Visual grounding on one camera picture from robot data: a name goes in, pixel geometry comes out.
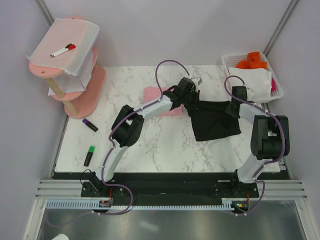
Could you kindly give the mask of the red capped white marker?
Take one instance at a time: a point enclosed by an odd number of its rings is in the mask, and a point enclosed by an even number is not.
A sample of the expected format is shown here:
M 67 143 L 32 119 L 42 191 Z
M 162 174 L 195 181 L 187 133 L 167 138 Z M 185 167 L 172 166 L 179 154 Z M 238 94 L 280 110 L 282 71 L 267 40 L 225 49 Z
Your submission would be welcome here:
M 74 48 L 76 48 L 76 45 L 75 45 L 75 44 L 72 44 L 72 45 L 70 45 L 67 49 L 65 49 L 65 50 L 63 50 L 63 51 L 60 51 L 58 54 L 55 54 L 53 57 L 57 57 L 57 56 L 65 53 L 65 52 L 67 52 L 67 51 L 69 51 L 69 50 L 74 49 Z

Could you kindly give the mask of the magenta cloth in basket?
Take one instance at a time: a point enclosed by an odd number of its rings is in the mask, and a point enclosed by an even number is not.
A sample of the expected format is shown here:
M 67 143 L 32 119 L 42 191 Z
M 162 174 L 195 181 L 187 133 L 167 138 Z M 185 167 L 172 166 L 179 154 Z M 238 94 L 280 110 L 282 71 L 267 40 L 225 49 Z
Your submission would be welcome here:
M 277 85 L 276 85 L 276 82 L 275 80 L 272 78 L 271 79 L 271 92 L 275 92 L 277 90 Z

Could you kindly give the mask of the purple marker at table edge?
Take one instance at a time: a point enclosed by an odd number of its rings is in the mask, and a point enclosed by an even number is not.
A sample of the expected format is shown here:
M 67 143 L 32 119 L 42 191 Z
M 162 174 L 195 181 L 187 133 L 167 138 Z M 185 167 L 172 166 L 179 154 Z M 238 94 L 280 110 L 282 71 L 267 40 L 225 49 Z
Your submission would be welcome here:
M 92 131 L 97 132 L 99 129 L 92 123 L 90 122 L 88 119 L 84 118 L 82 120 L 82 122 L 88 127 L 90 128 Z

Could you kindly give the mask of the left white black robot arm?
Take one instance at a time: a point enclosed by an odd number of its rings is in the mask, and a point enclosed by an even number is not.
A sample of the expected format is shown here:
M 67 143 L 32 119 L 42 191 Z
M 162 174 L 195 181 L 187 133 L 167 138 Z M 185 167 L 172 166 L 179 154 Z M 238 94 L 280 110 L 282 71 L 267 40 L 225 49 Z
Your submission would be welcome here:
M 124 105 L 116 117 L 108 137 L 111 147 L 100 166 L 95 170 L 97 181 L 92 185 L 92 191 L 99 197 L 106 196 L 110 191 L 116 167 L 126 150 L 140 138 L 143 125 L 148 120 L 179 108 L 188 106 L 199 100 L 200 77 L 183 77 L 177 85 L 161 90 L 160 96 L 138 107 Z

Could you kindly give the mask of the white plastic laundry basket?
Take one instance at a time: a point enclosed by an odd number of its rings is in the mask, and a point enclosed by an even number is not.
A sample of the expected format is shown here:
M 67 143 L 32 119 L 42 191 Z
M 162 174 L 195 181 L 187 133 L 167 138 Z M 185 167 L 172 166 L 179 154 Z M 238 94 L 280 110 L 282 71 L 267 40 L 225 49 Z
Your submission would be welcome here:
M 266 56 L 259 52 L 230 53 L 221 57 L 227 76 L 227 89 L 245 85 L 247 99 L 259 104 L 280 99 L 284 92 L 268 62 Z

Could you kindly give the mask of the pink tiered wooden stand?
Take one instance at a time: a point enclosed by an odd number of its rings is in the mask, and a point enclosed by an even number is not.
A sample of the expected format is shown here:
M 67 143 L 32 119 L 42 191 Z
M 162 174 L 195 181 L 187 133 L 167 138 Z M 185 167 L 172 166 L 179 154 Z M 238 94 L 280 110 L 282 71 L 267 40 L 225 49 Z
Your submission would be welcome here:
M 84 20 L 80 17 L 68 17 L 65 19 L 79 19 Z M 93 51 L 93 69 L 91 73 L 91 79 L 86 87 L 85 91 L 82 92 L 72 92 L 72 93 L 63 93 L 58 85 L 55 83 L 53 78 L 58 77 L 62 74 L 66 74 L 64 71 L 58 71 L 54 69 L 55 75 L 47 76 L 41 78 L 45 80 L 49 86 L 48 95 L 53 97 L 55 100 L 62 102 L 64 105 L 65 113 L 74 119 L 82 119 L 90 114 L 92 114 L 97 105 L 100 97 L 100 93 L 105 82 L 106 71 L 103 67 L 97 65 L 97 59 L 99 56 L 98 50 L 95 46 L 91 48 L 90 52 Z

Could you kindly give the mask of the white mesh cloth on stand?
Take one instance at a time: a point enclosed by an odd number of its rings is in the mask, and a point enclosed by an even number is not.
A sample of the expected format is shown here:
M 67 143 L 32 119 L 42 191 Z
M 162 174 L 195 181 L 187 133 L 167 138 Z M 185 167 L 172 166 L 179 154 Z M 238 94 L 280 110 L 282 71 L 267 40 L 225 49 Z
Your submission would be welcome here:
M 56 18 L 31 56 L 28 57 L 30 71 L 40 77 L 54 76 L 54 69 L 67 75 L 77 76 L 87 54 L 91 51 L 100 27 L 83 19 Z M 76 48 L 56 57 L 50 54 L 68 44 Z

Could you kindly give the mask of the black cloth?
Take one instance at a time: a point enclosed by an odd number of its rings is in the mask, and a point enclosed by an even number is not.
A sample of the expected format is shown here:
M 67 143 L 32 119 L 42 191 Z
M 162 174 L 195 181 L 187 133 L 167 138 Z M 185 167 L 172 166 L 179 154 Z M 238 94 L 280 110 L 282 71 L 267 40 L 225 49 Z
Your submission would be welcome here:
M 199 101 L 185 108 L 191 118 L 196 141 L 204 142 L 241 133 L 239 120 L 226 113 L 230 101 Z

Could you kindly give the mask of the black capped white marker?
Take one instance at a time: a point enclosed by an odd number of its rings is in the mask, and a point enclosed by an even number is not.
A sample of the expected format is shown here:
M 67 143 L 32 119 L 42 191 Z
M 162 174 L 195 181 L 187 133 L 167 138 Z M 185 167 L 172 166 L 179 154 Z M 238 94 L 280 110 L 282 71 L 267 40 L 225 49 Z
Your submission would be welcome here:
M 72 45 L 72 43 L 69 43 L 69 44 L 68 44 L 68 45 L 66 45 L 65 47 L 63 47 L 63 48 L 61 48 L 61 49 L 59 49 L 59 50 L 57 50 L 57 51 L 53 52 L 52 54 L 50 54 L 50 56 L 51 56 L 51 57 L 53 57 L 54 55 L 58 54 L 59 52 L 61 52 L 61 51 L 65 50 L 65 49 L 68 49 L 68 47 L 69 47 L 69 46 L 71 46 L 71 45 Z

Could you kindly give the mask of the pink t shirt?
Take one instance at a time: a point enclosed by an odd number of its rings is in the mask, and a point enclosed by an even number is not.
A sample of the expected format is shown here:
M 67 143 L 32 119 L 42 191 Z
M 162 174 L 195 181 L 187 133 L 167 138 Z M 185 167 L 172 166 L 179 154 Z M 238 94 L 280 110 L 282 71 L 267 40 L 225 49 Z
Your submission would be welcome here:
M 144 98 L 143 103 L 148 103 L 153 101 L 154 99 L 158 99 L 161 96 L 161 92 L 158 87 L 146 87 L 144 89 Z M 183 107 L 179 106 L 171 111 L 163 112 L 158 114 L 158 117 L 176 117 L 176 116 L 183 116 Z

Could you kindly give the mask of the green black highlighter pen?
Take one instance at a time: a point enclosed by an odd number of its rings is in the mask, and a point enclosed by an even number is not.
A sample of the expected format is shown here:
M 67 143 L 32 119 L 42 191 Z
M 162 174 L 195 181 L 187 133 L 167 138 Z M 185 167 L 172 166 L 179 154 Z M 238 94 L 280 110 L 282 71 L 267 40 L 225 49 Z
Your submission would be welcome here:
M 85 157 L 85 160 L 84 160 L 84 163 L 83 163 L 83 166 L 84 167 L 88 167 L 90 162 L 91 162 L 91 159 L 93 157 L 93 154 L 95 152 L 95 149 L 96 147 L 95 146 L 90 146 L 88 151 L 87 151 L 87 154 L 86 154 L 86 157 Z

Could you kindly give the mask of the orange cloth in basket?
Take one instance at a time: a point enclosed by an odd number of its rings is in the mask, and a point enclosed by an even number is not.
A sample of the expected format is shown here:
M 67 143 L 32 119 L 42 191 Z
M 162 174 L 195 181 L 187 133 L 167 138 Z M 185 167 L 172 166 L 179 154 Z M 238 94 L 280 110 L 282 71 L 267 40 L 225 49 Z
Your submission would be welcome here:
M 237 65 L 238 69 L 253 70 L 253 69 L 267 69 L 268 63 L 261 61 L 261 55 L 258 51 L 250 52 L 247 55 L 247 60 L 241 60 Z

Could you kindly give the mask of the white paper sheets on stand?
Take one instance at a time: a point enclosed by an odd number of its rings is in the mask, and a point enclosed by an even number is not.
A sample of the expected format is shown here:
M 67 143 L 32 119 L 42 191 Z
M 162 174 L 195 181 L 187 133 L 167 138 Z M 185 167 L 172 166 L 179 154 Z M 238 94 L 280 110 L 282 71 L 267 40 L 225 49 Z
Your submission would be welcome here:
M 93 56 L 93 51 L 87 54 L 77 76 L 63 73 L 53 78 L 54 82 L 64 94 L 83 92 L 87 89 L 87 85 L 92 77 L 94 66 Z

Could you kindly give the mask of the white folded cloth in basket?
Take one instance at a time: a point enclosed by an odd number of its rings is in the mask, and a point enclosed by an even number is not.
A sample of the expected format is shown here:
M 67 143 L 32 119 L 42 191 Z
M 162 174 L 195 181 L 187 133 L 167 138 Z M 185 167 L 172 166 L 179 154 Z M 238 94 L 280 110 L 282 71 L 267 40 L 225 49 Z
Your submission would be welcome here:
M 228 68 L 231 76 L 238 76 L 244 81 L 245 87 L 255 91 L 254 102 L 262 104 L 271 100 L 272 73 L 263 68 L 240 69 L 236 67 Z

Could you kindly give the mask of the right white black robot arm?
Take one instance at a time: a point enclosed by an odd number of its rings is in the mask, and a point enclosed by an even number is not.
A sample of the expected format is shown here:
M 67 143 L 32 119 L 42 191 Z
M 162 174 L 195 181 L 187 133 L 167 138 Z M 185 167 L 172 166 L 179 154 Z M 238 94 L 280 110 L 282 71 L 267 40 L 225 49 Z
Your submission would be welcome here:
M 289 154 L 289 119 L 285 115 L 273 115 L 255 103 L 248 102 L 244 86 L 234 86 L 228 94 L 232 100 L 226 113 L 245 119 L 252 125 L 251 154 L 234 172 L 234 181 L 229 184 L 230 193 L 240 197 L 247 191 L 246 184 L 257 182 L 259 175 L 268 165 Z

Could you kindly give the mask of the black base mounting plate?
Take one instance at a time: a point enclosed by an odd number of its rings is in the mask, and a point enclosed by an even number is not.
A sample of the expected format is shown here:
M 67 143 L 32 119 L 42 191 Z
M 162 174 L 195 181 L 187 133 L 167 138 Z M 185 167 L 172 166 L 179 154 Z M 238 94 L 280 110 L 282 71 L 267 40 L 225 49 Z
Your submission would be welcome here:
M 259 196 L 256 183 L 241 183 L 233 173 L 115 173 L 103 184 L 96 173 L 82 173 L 82 196 L 93 194 L 112 200 L 129 201 L 143 197 L 208 196 L 213 198 L 255 198 Z

